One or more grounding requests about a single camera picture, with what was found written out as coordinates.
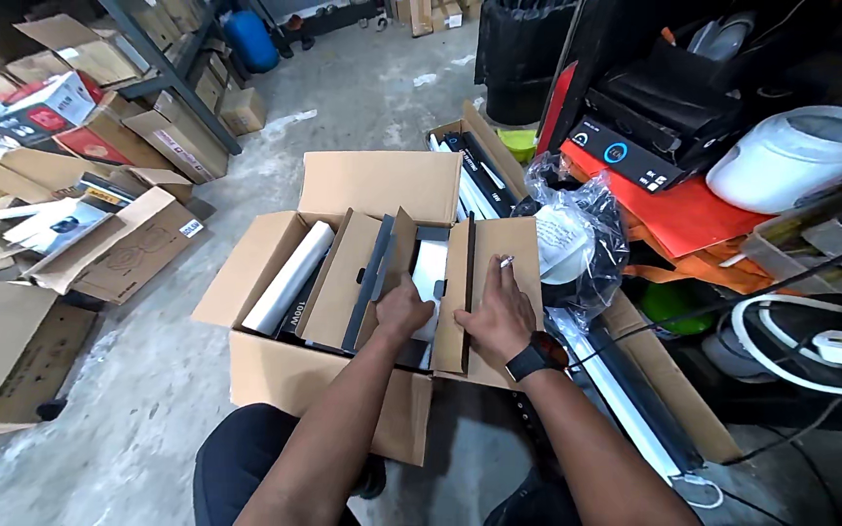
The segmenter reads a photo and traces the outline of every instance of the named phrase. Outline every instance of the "plastic wrap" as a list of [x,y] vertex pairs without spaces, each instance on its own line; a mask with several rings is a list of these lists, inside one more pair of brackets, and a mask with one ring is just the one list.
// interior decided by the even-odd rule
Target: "plastic wrap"
[[[622,283],[629,243],[609,191],[609,175],[601,173],[574,190],[560,189],[575,183],[560,163],[559,154],[535,157],[525,172],[530,198],[522,200],[512,216],[538,220],[544,305],[572,309],[586,326],[609,306]],[[569,255],[561,258],[562,250]],[[561,276],[570,275],[576,278],[561,282]]]

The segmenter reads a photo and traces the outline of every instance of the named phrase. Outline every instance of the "hand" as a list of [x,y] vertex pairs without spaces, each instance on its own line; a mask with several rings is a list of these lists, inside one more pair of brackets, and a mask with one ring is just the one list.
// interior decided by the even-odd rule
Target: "hand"
[[500,269],[500,259],[489,259],[483,299],[476,312],[457,309],[454,319],[476,339],[478,351],[508,363],[532,341],[535,314],[529,296],[518,290],[512,264]]
[[434,302],[421,301],[418,289],[408,272],[402,282],[382,298],[375,308],[379,326],[376,332],[398,340],[408,340],[415,330],[421,329],[434,316]]

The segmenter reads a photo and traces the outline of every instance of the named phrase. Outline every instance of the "blue circle logo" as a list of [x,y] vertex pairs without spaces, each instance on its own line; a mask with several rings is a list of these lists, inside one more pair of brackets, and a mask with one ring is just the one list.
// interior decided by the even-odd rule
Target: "blue circle logo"
[[610,164],[618,163],[626,158],[626,150],[629,149],[625,142],[610,144],[603,153],[602,158]]

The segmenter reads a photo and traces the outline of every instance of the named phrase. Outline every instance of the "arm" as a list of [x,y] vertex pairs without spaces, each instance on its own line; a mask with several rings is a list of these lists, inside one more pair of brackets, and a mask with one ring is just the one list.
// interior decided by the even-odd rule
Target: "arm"
[[399,349],[433,312],[404,274],[378,305],[379,326],[308,408],[236,526],[337,523],[366,461]]
[[[478,352],[507,363],[529,344],[535,318],[512,266],[500,269],[498,262],[496,256],[489,261],[477,311],[454,311],[454,317],[474,336]],[[520,385],[547,430],[584,524],[700,524],[564,373],[537,371]]]

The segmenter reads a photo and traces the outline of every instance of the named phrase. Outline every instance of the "black pants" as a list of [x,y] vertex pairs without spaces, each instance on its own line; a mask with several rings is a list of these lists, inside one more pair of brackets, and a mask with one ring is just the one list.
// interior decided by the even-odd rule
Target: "black pants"
[[[271,465],[285,448],[298,419],[264,403],[231,412],[207,437],[193,470],[197,526],[232,526]],[[358,525],[349,508],[341,524]],[[532,469],[525,482],[489,514],[485,526],[579,525],[562,478],[544,481]]]

